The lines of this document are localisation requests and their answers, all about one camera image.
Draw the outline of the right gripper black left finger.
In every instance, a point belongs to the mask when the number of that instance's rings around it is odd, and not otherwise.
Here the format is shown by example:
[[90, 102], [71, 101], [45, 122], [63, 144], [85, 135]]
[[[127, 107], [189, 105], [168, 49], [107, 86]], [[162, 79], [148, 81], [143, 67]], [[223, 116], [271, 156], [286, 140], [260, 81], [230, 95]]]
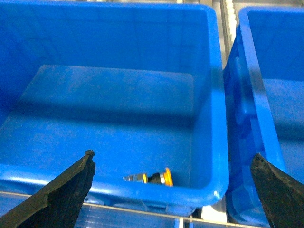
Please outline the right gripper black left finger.
[[85, 156], [0, 218], [2, 228], [73, 228], [95, 174], [95, 153]]

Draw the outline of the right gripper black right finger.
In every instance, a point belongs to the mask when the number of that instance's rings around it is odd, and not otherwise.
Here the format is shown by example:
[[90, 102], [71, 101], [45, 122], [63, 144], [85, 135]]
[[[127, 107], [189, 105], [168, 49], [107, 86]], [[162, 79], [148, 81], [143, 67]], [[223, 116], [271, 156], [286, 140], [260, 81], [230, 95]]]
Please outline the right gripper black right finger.
[[272, 228], [304, 226], [304, 185], [256, 154], [250, 166], [254, 185]]

